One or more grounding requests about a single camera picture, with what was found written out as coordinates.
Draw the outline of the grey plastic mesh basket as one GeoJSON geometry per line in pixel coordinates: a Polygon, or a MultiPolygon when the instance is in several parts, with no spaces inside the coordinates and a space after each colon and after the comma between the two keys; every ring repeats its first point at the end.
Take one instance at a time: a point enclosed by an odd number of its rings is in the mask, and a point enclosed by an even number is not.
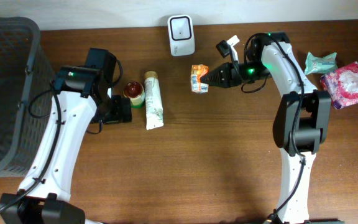
{"type": "Polygon", "coordinates": [[[40,44],[38,25],[0,17],[0,177],[25,176],[47,125],[55,72],[40,44]]]}

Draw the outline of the white barcode scanner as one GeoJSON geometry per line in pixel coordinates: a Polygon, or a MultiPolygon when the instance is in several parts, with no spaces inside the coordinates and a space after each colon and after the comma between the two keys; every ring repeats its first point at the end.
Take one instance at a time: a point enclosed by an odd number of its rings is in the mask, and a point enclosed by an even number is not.
{"type": "Polygon", "coordinates": [[[174,57],[191,55],[195,52],[193,21],[189,15],[175,15],[167,20],[170,52],[174,57]]]}

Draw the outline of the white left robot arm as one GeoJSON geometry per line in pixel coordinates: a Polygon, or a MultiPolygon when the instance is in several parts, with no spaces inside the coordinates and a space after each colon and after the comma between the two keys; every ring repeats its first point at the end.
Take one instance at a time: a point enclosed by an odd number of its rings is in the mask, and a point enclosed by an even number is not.
{"type": "Polygon", "coordinates": [[[105,49],[91,48],[84,65],[64,66],[50,84],[52,107],[35,159],[16,194],[0,198],[4,223],[90,224],[84,210],[72,205],[71,182],[88,126],[129,123],[129,99],[114,95],[120,61],[105,49]]]}

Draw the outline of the teal wipes packet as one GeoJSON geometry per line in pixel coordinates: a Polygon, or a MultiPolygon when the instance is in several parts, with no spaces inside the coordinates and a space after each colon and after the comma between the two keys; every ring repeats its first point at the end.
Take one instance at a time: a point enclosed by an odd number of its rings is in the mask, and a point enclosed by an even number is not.
{"type": "Polygon", "coordinates": [[[335,71],[336,69],[338,69],[336,63],[336,56],[336,52],[331,53],[325,57],[315,57],[311,52],[308,52],[305,62],[306,68],[304,74],[325,74],[335,71]]]}

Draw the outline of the red purple tissue pack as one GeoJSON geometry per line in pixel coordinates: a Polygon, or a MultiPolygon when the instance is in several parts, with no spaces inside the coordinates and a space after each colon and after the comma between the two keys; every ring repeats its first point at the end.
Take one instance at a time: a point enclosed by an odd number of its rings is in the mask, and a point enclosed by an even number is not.
{"type": "Polygon", "coordinates": [[[358,62],[324,74],[321,84],[330,94],[335,109],[358,104],[358,62]]]}

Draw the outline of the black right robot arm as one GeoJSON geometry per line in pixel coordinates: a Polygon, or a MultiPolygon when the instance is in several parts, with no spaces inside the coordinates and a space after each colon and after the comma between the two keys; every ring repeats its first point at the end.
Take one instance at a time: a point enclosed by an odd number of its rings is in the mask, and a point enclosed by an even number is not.
{"type": "Polygon", "coordinates": [[[273,139],[282,158],[282,179],[277,207],[266,223],[309,223],[308,193],[313,162],[328,131],[331,99],[312,84],[293,54],[284,32],[250,36],[240,63],[237,36],[216,48],[230,62],[201,77],[210,86],[230,88],[272,77],[281,97],[273,122],[273,139]]]}

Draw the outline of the small orange box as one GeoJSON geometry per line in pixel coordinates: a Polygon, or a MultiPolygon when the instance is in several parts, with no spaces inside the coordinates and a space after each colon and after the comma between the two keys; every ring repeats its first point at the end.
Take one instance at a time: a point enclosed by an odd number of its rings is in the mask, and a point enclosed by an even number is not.
{"type": "Polygon", "coordinates": [[[209,67],[203,64],[191,66],[191,90],[194,93],[207,93],[209,85],[202,83],[201,78],[209,72],[209,67]]]}

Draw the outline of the white cream tube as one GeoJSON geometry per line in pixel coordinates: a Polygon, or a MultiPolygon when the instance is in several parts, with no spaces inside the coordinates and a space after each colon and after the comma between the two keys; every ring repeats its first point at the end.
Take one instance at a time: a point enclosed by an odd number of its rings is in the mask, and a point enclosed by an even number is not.
{"type": "Polygon", "coordinates": [[[158,75],[155,71],[144,74],[146,130],[163,126],[163,106],[158,75]]]}

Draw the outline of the green lid jar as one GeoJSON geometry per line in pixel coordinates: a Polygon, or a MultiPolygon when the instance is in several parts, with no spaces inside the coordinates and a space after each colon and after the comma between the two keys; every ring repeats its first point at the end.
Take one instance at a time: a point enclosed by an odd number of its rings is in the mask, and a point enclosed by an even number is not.
{"type": "Polygon", "coordinates": [[[125,85],[123,94],[130,99],[132,108],[141,108],[145,102],[144,87],[139,82],[129,82],[125,85]]]}

